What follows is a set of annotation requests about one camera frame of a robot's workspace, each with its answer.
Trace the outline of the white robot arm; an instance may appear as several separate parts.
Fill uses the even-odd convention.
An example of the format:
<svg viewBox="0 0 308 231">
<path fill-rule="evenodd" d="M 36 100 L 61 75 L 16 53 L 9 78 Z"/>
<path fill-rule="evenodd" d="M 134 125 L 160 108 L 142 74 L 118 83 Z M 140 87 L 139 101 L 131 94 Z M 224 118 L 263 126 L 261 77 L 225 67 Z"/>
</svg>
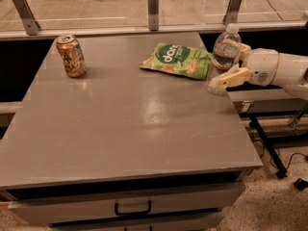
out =
<svg viewBox="0 0 308 231">
<path fill-rule="evenodd" d="M 272 49 L 241 46 L 240 61 L 216 77 L 218 89 L 233 88 L 248 82 L 266 87 L 274 85 L 288 94 L 308 100 L 308 57 L 279 53 Z"/>
</svg>

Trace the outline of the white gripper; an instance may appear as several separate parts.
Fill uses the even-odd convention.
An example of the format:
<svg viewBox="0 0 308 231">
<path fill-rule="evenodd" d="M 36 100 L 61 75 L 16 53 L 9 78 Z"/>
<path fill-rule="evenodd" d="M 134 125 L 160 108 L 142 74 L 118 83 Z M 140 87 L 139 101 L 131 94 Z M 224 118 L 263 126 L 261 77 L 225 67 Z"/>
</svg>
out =
<svg viewBox="0 0 308 231">
<path fill-rule="evenodd" d="M 243 67 L 235 64 L 227 72 L 219 75 L 218 87 L 233 88 L 246 81 L 252 85 L 268 86 L 274 78 L 278 57 L 279 54 L 275 50 L 264 48 L 251 50 L 250 45 L 242 43 L 239 60 L 243 61 Z"/>
</svg>

